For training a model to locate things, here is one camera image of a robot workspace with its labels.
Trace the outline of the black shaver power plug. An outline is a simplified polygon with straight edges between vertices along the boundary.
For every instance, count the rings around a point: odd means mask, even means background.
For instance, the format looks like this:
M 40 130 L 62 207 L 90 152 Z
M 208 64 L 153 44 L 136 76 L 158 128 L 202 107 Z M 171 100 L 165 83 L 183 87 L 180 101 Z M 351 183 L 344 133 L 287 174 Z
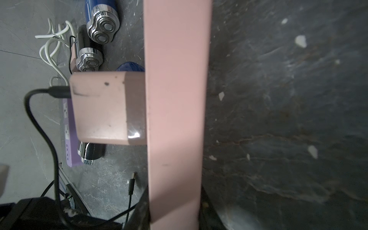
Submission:
M 79 142 L 78 154 L 81 162 L 86 165 L 93 165 L 94 162 L 105 155 L 106 145 L 90 142 Z

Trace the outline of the black electric shaver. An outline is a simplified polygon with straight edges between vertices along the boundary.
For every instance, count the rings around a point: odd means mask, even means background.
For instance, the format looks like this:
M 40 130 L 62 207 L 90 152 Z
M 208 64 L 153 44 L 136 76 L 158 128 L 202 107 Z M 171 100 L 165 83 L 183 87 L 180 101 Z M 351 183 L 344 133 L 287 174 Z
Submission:
M 103 64 L 102 46 L 90 39 L 86 25 L 78 28 L 75 43 L 76 67 L 79 71 L 98 71 Z

